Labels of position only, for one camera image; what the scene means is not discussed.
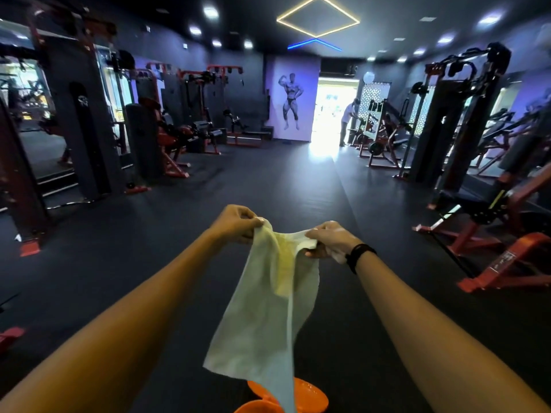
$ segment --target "orange container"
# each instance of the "orange container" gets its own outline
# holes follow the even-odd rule
[[[276,398],[263,386],[253,381],[247,384],[262,400],[244,404],[235,413],[284,413]],[[323,413],[329,406],[329,399],[315,385],[295,378],[295,403],[299,413]]]

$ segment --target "person's left hand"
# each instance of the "person's left hand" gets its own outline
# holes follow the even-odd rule
[[[257,217],[249,208],[229,204],[212,223],[210,230],[224,243],[252,244],[254,229],[263,224],[264,219]]]

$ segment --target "white cloth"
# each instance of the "white cloth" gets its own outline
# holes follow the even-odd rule
[[[296,413],[293,344],[320,282],[318,261],[299,252],[316,247],[305,232],[275,233],[267,221],[255,229],[245,269],[203,364],[257,382],[286,413]]]
[[[350,103],[347,105],[346,109],[344,110],[344,114],[341,122],[343,123],[350,122],[350,118],[352,118],[350,113],[354,113],[354,103]]]

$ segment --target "hand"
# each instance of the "hand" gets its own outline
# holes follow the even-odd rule
[[[230,204],[212,223],[210,232],[223,243],[235,241],[252,244],[254,229],[264,224],[264,219],[257,217],[244,206]]]
[[[314,227],[306,233],[306,237],[318,241],[315,250],[307,250],[305,253],[310,258],[327,258],[331,256],[331,250],[347,255],[356,245],[363,243],[335,221],[325,222]]]

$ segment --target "forearm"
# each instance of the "forearm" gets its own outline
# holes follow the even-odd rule
[[[0,402],[0,411],[127,411],[218,246],[210,231],[201,235],[35,368]]]
[[[550,412],[505,363],[366,252],[358,277],[436,413]]]

